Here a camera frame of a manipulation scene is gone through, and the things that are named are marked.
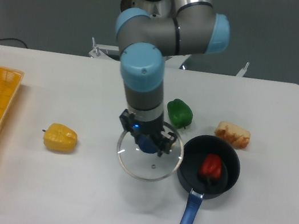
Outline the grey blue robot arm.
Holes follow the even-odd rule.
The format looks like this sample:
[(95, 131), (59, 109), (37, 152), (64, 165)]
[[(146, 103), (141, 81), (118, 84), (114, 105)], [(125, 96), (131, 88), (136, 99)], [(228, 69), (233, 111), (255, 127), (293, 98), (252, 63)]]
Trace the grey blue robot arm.
[(145, 153), (168, 154), (177, 136), (163, 126), (164, 59), (224, 51), (229, 21), (211, 0), (137, 0), (115, 28), (128, 104), (120, 115), (123, 129)]

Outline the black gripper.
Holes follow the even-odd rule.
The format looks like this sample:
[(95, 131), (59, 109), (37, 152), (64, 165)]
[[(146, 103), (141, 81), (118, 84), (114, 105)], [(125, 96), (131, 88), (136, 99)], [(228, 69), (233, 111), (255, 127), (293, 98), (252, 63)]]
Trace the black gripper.
[(123, 130), (131, 134), (140, 150), (157, 153), (158, 157), (162, 154), (169, 154), (177, 135), (164, 131), (163, 117), (160, 116), (152, 121), (138, 121), (135, 116), (128, 109), (124, 109), (119, 119)]

